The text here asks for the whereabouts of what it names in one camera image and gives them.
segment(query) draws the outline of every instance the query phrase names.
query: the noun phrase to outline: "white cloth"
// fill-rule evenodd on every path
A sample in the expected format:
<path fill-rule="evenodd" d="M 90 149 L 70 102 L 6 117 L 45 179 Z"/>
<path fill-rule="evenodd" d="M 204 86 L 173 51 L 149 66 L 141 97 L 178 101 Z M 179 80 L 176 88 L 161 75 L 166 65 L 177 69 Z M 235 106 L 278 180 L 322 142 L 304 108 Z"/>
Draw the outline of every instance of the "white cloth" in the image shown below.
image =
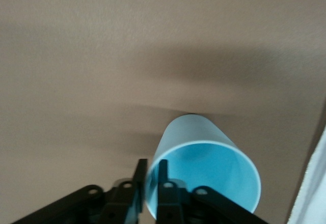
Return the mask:
<path fill-rule="evenodd" d="M 312 154 L 287 224 L 326 223 L 326 129 Z"/>

